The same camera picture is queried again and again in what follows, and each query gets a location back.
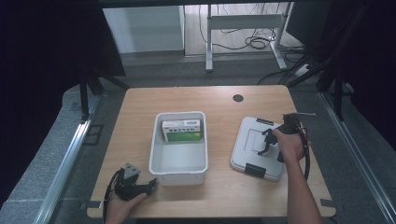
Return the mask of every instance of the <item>green label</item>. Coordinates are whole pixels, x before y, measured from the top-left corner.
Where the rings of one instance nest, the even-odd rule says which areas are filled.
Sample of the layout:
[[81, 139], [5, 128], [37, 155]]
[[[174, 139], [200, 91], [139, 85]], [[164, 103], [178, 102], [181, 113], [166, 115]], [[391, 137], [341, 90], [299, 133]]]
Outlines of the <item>green label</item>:
[[202, 138], [200, 132], [193, 133], [167, 133], [168, 142], [176, 142], [176, 141], [196, 141]]

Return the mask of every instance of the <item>wooden table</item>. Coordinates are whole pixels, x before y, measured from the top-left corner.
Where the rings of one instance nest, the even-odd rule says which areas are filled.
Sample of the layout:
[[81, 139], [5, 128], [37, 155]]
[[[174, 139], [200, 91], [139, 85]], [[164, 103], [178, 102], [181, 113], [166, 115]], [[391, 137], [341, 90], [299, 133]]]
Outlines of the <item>wooden table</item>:
[[[236, 94], [244, 97], [237, 103]], [[139, 204], [131, 217], [285, 217], [287, 174], [272, 182], [235, 171], [230, 165], [233, 145], [244, 117], [283, 123], [282, 115], [295, 112], [284, 86], [230, 86], [129, 89], [112, 134], [92, 193], [102, 201], [113, 174], [130, 162], [142, 170], [147, 183], [154, 121], [162, 112], [203, 111], [206, 116], [209, 168], [200, 186], [163, 187]], [[331, 196], [311, 151], [308, 184], [324, 217], [335, 214], [320, 205]], [[90, 217], [101, 217], [101, 208], [89, 208]]]

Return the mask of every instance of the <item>white box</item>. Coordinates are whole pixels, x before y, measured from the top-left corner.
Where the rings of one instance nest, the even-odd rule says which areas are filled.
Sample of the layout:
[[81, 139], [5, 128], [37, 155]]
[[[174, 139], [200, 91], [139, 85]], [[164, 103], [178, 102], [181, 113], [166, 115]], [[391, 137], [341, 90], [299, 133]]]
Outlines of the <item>white box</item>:
[[[197, 141], [166, 142], [162, 124], [165, 120], [199, 119], [202, 138]], [[201, 111], [161, 113], [152, 134], [148, 169], [164, 186], [199, 185], [205, 182], [208, 168], [206, 119]]]

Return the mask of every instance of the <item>container lid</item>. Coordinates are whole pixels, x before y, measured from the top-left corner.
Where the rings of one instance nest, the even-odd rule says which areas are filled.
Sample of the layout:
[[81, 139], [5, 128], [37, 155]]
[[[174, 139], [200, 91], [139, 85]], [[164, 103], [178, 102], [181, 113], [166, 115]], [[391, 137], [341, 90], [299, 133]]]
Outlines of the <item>container lid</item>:
[[277, 160], [277, 144], [270, 145], [269, 150], [261, 155], [258, 153], [265, 148], [265, 135], [262, 132], [279, 126], [265, 119], [244, 118], [233, 148], [231, 166], [248, 175], [277, 181], [282, 176], [284, 167]]

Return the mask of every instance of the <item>green box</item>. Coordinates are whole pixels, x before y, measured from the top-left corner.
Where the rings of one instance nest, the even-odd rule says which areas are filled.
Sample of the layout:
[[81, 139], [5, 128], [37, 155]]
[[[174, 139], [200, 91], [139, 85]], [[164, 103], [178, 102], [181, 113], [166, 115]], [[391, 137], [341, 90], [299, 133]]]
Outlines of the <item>green box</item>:
[[165, 120], [163, 135], [166, 142], [200, 140], [201, 121], [199, 119]]

